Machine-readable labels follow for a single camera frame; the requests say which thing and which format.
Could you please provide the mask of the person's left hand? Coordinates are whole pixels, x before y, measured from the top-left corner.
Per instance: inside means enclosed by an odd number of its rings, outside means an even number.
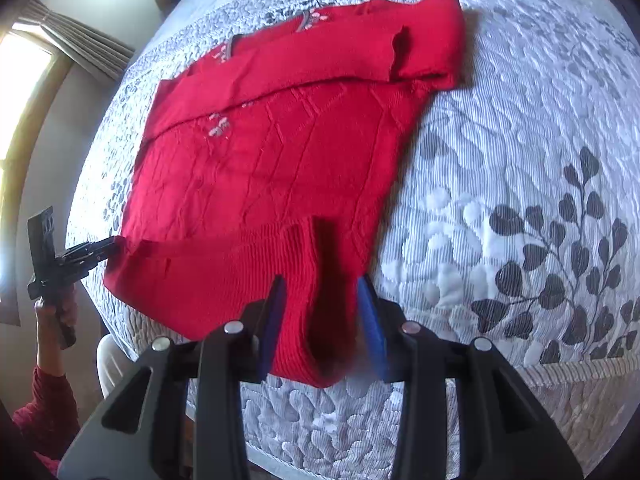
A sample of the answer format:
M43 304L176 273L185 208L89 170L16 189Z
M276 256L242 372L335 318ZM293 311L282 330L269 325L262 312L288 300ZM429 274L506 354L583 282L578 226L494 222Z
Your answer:
M36 320L40 325L53 327L62 323L68 327L74 327L78 318L78 304L76 301L76 286L70 285L63 289L60 302L47 302L39 298L35 302Z

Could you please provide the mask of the left forearm red sleeve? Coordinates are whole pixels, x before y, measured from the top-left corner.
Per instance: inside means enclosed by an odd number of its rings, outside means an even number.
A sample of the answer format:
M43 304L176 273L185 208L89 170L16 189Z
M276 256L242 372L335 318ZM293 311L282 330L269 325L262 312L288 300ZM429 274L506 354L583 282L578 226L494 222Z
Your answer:
M32 400L14 412L12 422L35 458L57 477L58 465L80 425L73 389L63 368L55 316L37 318Z

